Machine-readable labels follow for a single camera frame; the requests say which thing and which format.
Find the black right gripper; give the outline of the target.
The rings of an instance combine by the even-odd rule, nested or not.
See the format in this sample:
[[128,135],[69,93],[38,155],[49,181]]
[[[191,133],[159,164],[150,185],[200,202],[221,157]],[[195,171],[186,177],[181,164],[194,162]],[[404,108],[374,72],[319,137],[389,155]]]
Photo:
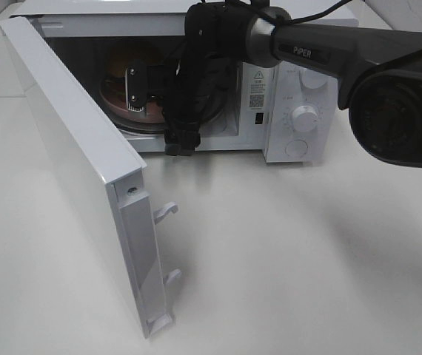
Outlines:
[[[183,41],[176,53],[147,66],[147,80],[147,94],[162,108],[165,154],[193,155],[201,144],[201,125],[222,113],[233,91],[235,62],[197,52]],[[181,143],[173,129],[182,130]]]

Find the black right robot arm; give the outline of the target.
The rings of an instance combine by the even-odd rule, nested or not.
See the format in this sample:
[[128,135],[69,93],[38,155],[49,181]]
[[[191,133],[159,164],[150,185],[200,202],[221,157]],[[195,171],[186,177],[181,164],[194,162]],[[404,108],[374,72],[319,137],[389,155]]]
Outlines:
[[184,18],[184,52],[165,87],[164,151],[191,155],[204,103],[231,61],[296,64],[334,78],[337,105],[374,158],[422,168],[422,32],[342,27],[292,18],[268,1],[199,2]]

